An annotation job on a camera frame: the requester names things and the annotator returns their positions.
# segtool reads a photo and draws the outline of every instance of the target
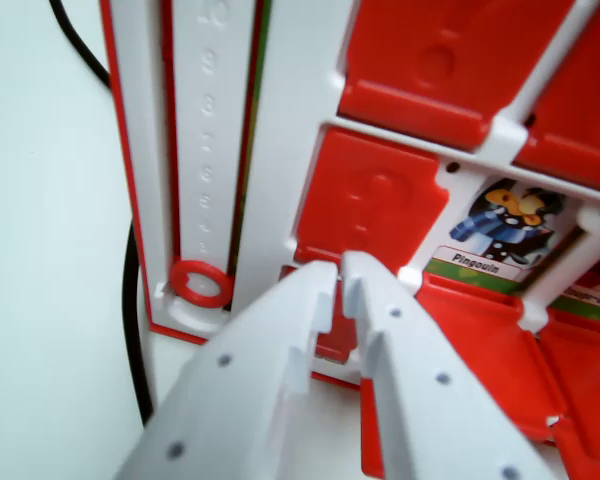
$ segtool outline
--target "green strip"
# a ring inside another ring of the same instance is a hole
[[[518,289],[519,286],[519,283],[514,282],[513,280],[494,277],[493,275],[487,275],[486,273],[477,272],[475,270],[471,270],[470,268],[460,267],[458,265],[453,265],[435,258],[431,259],[425,271],[440,275],[442,277],[458,280],[462,283],[468,283],[469,285],[476,285],[478,287],[483,287],[506,294],[513,293]]]
[[[580,315],[581,317],[591,318],[600,322],[600,307],[590,303],[581,302],[575,298],[561,296],[553,304],[553,308],[564,312]]]
[[[269,20],[271,17],[271,2],[272,0],[264,0],[262,6],[262,24],[260,25],[260,44],[258,45],[258,59],[256,63],[256,76],[254,80],[251,112],[249,112],[249,137],[247,138],[247,155],[244,166],[244,179],[242,185],[242,198],[240,198],[240,207],[237,213],[239,216],[238,224],[236,225],[238,232],[242,232],[242,221],[244,220],[244,207],[247,201],[247,188],[249,186],[249,171],[251,169],[251,153],[253,150],[253,138],[256,131],[256,118],[258,116],[258,100],[260,99],[260,85],[262,83],[262,69],[264,68],[264,54],[267,46],[267,35],[269,34]],[[229,266],[229,275],[235,275],[238,266],[238,252],[240,251],[240,238],[235,246],[235,251]]]

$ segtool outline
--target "penguin illustration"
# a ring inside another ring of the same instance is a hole
[[[521,195],[512,189],[515,180],[504,178],[486,189],[473,203],[469,215],[449,234],[464,242],[475,234],[490,239],[486,249],[474,252],[504,262],[511,258],[529,265],[527,255],[545,248],[553,231],[544,226],[545,216],[564,209],[565,196],[542,188],[526,189]],[[533,263],[540,259],[536,256]]]

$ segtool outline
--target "red plastic flap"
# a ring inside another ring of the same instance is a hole
[[[322,144],[298,226],[298,262],[364,250],[405,265],[447,203],[435,155],[338,128]]]
[[[600,7],[534,113],[514,163],[600,190]]]
[[[587,455],[600,461],[600,333],[552,320],[540,334],[540,346],[568,404],[568,417]]]
[[[521,303],[458,283],[425,273],[416,298],[516,425],[533,440],[551,439],[547,417],[566,407],[534,336],[517,325]]]
[[[484,140],[572,0],[365,0],[340,114],[459,148]]]
[[[289,275],[294,270],[293,267],[283,267],[280,278]],[[316,356],[344,364],[349,360],[351,351],[358,346],[358,338],[355,321],[342,314],[342,282],[338,282],[336,286],[336,300],[333,308],[331,331],[318,335]]]
[[[573,422],[560,420],[553,428],[556,446],[571,480],[600,480],[600,462],[585,451]]]

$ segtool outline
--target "screw hole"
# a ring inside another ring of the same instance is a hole
[[[507,480],[519,480],[520,473],[516,467],[508,466],[502,469],[502,477],[506,478]]]
[[[221,367],[226,367],[227,365],[229,365],[231,363],[231,360],[233,360],[233,357],[231,355],[229,355],[228,353],[225,353],[223,355],[220,355],[220,357],[218,357],[218,365]]]
[[[451,162],[447,165],[447,172],[449,173],[456,173],[458,170],[460,170],[460,164],[458,162]]]
[[[168,460],[176,460],[182,456],[184,453],[184,443],[182,442],[173,442],[167,448],[167,459]]]
[[[451,383],[451,377],[446,372],[441,372],[436,375],[436,381],[442,385],[449,385]]]
[[[527,119],[524,121],[523,125],[527,128],[531,128],[531,127],[533,127],[534,123],[536,123],[536,114],[531,113],[531,114],[529,114]]]

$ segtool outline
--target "black cable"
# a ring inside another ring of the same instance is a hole
[[[110,90],[109,72],[100,64],[98,59],[91,53],[73,29],[73,25],[71,25],[67,17],[62,2],[60,0],[49,0],[49,4],[67,40],[71,42],[71,45],[73,45],[76,52],[78,52],[96,77]],[[151,402],[149,382],[147,381],[147,374],[144,369],[140,329],[138,327],[138,308],[136,302],[139,270],[138,246],[133,232],[133,222],[131,222],[122,273],[122,327],[127,347],[129,369],[131,370],[131,379],[136,393],[138,409],[140,410],[140,418],[142,419],[142,424],[146,425],[151,415],[153,415],[153,403]]]
[[[127,239],[127,252],[124,257],[124,270],[122,272],[122,325],[124,328],[124,341],[127,344],[127,357],[131,369],[131,379],[136,392],[136,401],[140,410],[142,424],[146,425],[153,415],[153,404],[149,393],[149,383],[144,369],[142,344],[140,342],[140,329],[138,328],[138,272],[140,261],[138,247],[133,233],[133,222],[129,228]]]
[[[109,72],[102,66],[91,50],[87,48],[80,36],[73,29],[73,25],[67,17],[67,12],[64,11],[64,6],[60,0],[49,0],[49,5],[53,10],[53,14],[58,21],[58,25],[62,29],[62,33],[67,37],[67,40],[73,45],[78,55],[82,57],[87,66],[95,74],[96,77],[104,84],[105,87],[111,89],[111,81],[109,80]]]

